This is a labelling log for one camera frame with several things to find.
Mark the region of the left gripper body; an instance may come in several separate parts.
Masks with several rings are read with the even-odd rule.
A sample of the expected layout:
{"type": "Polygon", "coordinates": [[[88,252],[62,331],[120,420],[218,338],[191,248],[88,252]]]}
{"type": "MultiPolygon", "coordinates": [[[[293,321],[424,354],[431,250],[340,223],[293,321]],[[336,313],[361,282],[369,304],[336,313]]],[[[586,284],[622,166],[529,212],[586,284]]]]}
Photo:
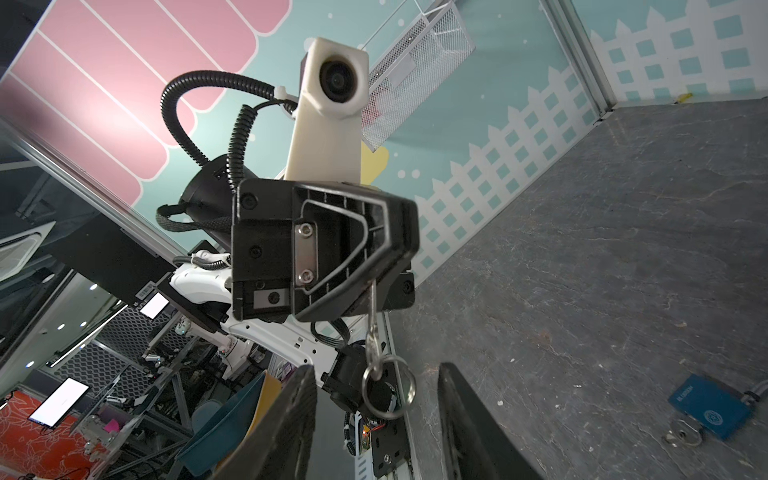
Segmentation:
{"type": "Polygon", "coordinates": [[[232,314],[239,321],[331,321],[415,303],[414,201],[363,185],[248,179],[233,212],[232,314]]]}

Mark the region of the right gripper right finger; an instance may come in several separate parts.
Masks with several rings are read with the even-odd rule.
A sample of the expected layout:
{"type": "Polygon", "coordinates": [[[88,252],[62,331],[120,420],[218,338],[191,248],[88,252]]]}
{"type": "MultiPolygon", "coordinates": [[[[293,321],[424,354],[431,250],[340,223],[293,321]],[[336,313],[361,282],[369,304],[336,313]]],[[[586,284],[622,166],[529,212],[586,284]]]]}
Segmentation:
{"type": "Polygon", "coordinates": [[[442,450],[449,479],[539,479],[453,363],[437,381],[442,450]]]}

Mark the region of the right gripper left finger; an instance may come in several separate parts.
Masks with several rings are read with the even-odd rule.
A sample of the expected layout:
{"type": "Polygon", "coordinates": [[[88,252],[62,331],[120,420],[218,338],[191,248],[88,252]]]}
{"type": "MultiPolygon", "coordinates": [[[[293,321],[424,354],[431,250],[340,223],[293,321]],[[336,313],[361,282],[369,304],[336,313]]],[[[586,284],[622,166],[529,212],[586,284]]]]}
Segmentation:
{"type": "Polygon", "coordinates": [[[216,470],[215,479],[304,479],[317,406],[314,368],[298,368],[253,433],[216,470]]]}

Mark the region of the key for black padlock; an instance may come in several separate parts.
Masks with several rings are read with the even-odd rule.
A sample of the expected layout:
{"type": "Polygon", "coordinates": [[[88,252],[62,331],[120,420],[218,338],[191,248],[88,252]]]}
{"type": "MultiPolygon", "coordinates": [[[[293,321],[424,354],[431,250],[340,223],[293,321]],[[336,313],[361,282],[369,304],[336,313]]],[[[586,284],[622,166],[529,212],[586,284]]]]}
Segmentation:
{"type": "Polygon", "coordinates": [[[418,391],[417,380],[414,372],[403,358],[393,354],[382,353],[381,342],[379,341],[377,283],[375,280],[368,286],[366,299],[367,331],[365,336],[365,355],[367,366],[362,376],[361,393],[364,405],[374,417],[393,421],[404,417],[413,406],[418,391]],[[397,394],[397,406],[392,411],[384,411],[375,407],[368,395],[368,383],[371,381],[377,382],[383,378],[385,364],[401,365],[402,372],[405,374],[408,383],[407,391],[397,394]]]}

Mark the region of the key for blue padlock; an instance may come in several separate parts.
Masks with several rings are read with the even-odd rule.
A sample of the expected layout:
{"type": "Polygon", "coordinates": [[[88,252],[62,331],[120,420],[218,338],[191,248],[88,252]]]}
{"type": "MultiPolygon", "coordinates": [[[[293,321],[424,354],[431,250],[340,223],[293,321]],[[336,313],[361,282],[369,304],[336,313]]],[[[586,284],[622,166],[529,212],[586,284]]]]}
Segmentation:
{"type": "Polygon", "coordinates": [[[703,443],[703,427],[691,417],[679,416],[670,421],[669,429],[662,439],[675,448],[680,446],[696,448],[703,443]]]}

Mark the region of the blue padlock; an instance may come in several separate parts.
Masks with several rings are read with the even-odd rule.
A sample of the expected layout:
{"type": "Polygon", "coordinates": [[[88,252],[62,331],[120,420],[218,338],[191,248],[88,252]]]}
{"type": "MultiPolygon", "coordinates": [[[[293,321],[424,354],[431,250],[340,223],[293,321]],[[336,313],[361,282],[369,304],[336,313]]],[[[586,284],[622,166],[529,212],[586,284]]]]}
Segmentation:
{"type": "Polygon", "coordinates": [[[725,441],[746,424],[758,404],[766,399],[767,380],[739,391],[714,377],[691,374],[668,397],[668,403],[725,441]]]}

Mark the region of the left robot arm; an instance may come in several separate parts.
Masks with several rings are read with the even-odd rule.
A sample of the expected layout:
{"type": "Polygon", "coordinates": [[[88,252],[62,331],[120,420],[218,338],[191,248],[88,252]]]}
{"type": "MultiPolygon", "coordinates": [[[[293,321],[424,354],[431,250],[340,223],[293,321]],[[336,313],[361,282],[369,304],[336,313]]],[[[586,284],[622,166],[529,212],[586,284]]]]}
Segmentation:
{"type": "Polygon", "coordinates": [[[412,406],[414,390],[399,406],[384,410],[371,399],[385,367],[397,362],[383,351],[377,314],[413,303],[410,262],[419,248],[416,204],[348,182],[251,175],[244,158],[258,106],[241,108],[228,152],[207,158],[182,127],[177,105],[184,94],[208,87],[258,96],[263,108],[278,106],[291,114],[299,109],[295,100],[279,98],[272,85],[229,72],[192,71],[165,87],[162,119],[200,170],[177,204],[157,209],[157,221],[171,232],[203,230],[230,241],[222,254],[201,250],[176,257],[171,287],[203,327],[247,339],[266,338],[268,325],[288,319],[310,326],[326,322],[337,332],[326,345],[341,350],[349,337],[343,319],[366,315],[362,372],[346,387],[329,375],[322,384],[370,417],[400,418],[412,406]]]}

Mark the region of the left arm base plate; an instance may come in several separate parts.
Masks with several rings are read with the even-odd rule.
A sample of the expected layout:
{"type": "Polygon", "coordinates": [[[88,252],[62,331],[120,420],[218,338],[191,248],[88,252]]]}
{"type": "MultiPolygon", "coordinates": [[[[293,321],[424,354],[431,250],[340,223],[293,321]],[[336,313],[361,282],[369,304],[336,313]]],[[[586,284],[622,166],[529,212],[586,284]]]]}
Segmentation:
{"type": "Polygon", "coordinates": [[[354,471],[357,480],[414,479],[405,418],[373,425],[356,414],[350,430],[356,453],[354,471]]]}

